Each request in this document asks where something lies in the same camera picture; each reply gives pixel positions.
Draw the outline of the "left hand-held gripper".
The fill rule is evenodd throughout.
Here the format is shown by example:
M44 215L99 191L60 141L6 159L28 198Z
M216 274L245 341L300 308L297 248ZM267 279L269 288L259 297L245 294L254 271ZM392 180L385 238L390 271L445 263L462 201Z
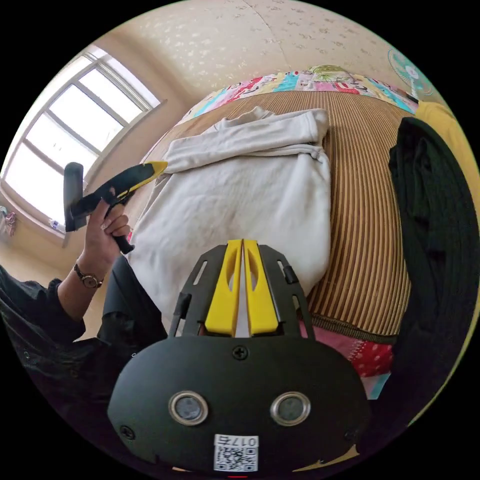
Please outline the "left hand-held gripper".
M114 196L109 206L125 206L138 189L159 177L167 166L167 162L153 161L129 167L94 192L84 195L84 167L77 162L68 163L65 166L65 231L70 233L85 227L87 217L111 193L111 189L114 189Z

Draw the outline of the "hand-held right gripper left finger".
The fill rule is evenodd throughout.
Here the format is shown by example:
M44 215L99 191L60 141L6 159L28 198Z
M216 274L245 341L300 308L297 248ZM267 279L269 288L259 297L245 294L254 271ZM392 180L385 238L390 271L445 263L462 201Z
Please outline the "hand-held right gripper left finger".
M209 334L233 337L237 330L243 240L230 240L205 320Z

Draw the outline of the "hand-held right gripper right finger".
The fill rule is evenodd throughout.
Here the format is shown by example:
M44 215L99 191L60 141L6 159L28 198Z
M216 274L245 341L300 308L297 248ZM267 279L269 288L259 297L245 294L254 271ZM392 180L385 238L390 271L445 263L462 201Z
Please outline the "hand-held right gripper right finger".
M251 336L275 334L279 322L260 247L256 241L249 239L243 241L243 259L249 334Z

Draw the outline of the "person's left hand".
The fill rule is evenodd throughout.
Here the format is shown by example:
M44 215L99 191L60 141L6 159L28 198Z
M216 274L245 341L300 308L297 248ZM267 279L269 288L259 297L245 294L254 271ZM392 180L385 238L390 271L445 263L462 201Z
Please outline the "person's left hand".
M122 204L110 207L102 199L86 226L83 252L78 261L82 271L104 277L120 254L115 238L126 236L129 232L125 207Z

